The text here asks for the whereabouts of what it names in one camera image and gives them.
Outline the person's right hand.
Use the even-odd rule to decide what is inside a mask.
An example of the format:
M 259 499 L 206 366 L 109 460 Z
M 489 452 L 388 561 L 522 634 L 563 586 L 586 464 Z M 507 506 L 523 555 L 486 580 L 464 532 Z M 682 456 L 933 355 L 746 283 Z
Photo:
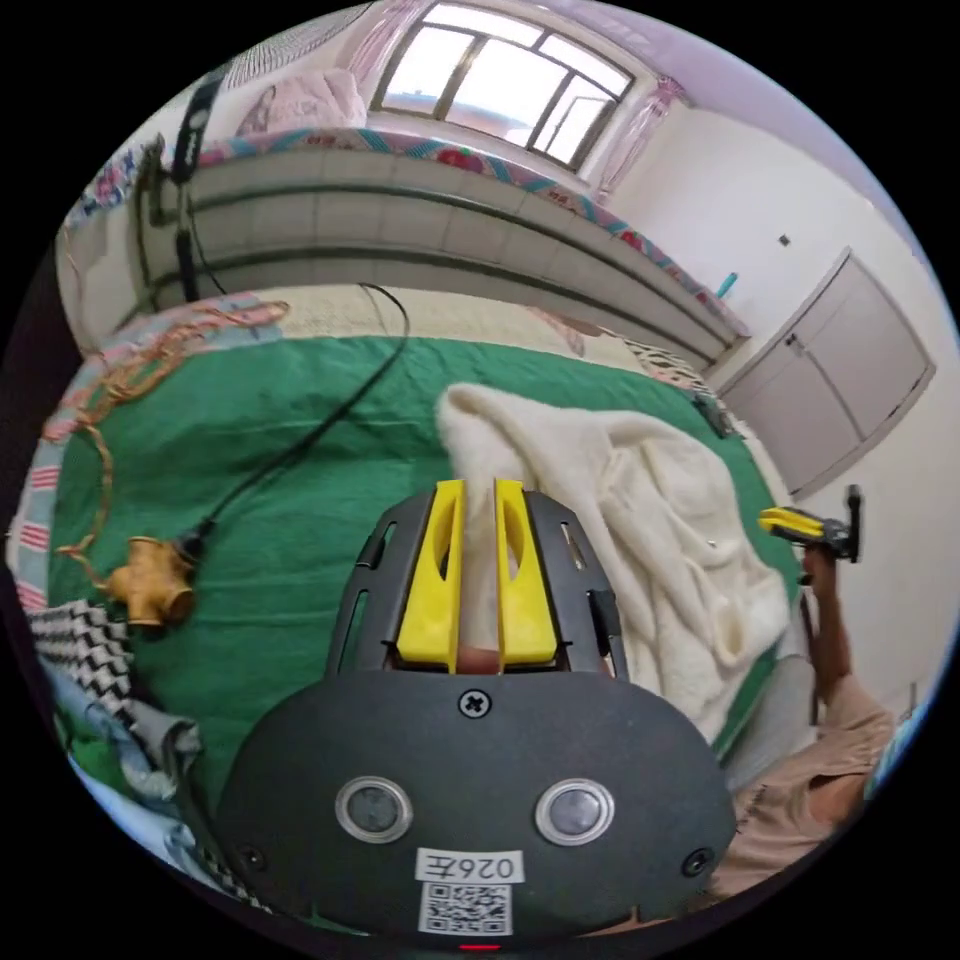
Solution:
M 824 546 L 808 546 L 803 554 L 802 583 L 809 587 L 818 601 L 837 597 L 837 561 Z

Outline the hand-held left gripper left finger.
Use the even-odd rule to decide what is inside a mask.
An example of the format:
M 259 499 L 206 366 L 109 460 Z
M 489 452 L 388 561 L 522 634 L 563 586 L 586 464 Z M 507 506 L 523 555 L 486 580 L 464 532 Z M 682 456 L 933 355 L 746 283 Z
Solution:
M 406 665 L 445 673 L 456 670 L 465 509 L 464 480 L 437 483 L 397 634 L 397 654 Z

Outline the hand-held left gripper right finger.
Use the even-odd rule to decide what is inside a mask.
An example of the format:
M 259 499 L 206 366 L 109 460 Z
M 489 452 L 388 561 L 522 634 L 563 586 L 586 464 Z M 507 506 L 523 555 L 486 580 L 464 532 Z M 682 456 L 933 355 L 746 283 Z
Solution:
M 537 539 L 521 482 L 494 482 L 495 561 L 503 670 L 551 665 L 557 638 Z

